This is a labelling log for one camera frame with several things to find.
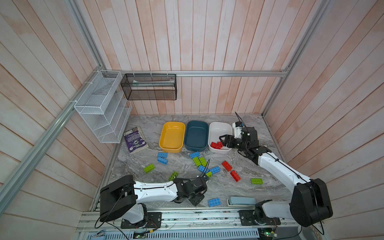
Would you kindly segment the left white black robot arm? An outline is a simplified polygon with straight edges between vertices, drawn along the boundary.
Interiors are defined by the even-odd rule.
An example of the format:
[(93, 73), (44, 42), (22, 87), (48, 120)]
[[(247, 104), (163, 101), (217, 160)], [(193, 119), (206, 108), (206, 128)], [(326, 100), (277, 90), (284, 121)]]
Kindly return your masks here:
[(165, 183), (142, 183), (132, 175), (124, 176), (100, 190), (100, 222), (119, 218), (137, 224), (147, 216), (145, 203), (164, 201), (197, 206), (208, 190), (206, 174), (194, 179), (175, 178)]

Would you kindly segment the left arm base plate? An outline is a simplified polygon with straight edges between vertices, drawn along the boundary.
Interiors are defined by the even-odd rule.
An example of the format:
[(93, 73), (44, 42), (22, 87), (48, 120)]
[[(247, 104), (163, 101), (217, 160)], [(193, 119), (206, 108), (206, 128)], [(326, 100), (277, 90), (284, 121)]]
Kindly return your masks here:
[(162, 213), (161, 212), (149, 212), (144, 219), (136, 224), (130, 223), (128, 220), (122, 220), (122, 229), (142, 229), (152, 228), (158, 229), (162, 224)]

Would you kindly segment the small green lego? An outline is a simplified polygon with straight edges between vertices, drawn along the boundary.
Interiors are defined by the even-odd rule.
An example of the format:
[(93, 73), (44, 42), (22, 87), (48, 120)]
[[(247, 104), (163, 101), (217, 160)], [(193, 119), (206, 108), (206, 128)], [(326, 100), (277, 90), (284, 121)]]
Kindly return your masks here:
[(147, 173), (150, 173), (151, 171), (153, 171), (154, 169), (155, 169), (155, 165), (154, 164), (150, 164), (150, 165), (148, 165), (148, 166), (146, 166), (144, 168), (144, 171), (147, 174)]

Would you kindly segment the red lego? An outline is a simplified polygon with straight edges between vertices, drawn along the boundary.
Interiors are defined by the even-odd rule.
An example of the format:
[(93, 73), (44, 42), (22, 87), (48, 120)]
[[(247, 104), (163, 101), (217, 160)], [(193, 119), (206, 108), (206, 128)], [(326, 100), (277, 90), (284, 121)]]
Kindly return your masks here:
[(226, 171), (231, 172), (233, 170), (233, 167), (227, 162), (222, 162), (222, 166), (226, 169)]
[(217, 142), (216, 143), (216, 149), (220, 150), (223, 147), (222, 142)]
[(230, 174), (236, 182), (239, 182), (241, 180), (241, 177), (238, 175), (238, 173), (235, 170), (232, 170)]
[(217, 143), (212, 142), (211, 145), (210, 145), (210, 147), (213, 148), (213, 149), (217, 149)]

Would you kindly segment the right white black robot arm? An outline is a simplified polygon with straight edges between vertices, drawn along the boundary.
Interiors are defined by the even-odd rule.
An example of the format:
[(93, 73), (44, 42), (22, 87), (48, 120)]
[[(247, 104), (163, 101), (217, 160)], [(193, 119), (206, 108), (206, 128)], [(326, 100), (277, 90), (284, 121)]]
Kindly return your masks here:
[(270, 149), (259, 144), (255, 128), (242, 121), (233, 123), (234, 134), (219, 136), (224, 147), (236, 149), (240, 155), (267, 170), (291, 192), (287, 201), (265, 200), (255, 205), (254, 222), (259, 225), (270, 219), (291, 219), (302, 227), (333, 216), (332, 204), (326, 183), (303, 175), (280, 160)]

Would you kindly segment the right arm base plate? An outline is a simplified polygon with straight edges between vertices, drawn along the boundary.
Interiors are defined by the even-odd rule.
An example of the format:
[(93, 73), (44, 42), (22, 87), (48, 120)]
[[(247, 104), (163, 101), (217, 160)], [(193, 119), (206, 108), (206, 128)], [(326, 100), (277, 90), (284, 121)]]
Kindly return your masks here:
[(259, 210), (238, 211), (242, 226), (278, 226), (281, 224), (279, 218), (269, 218)]

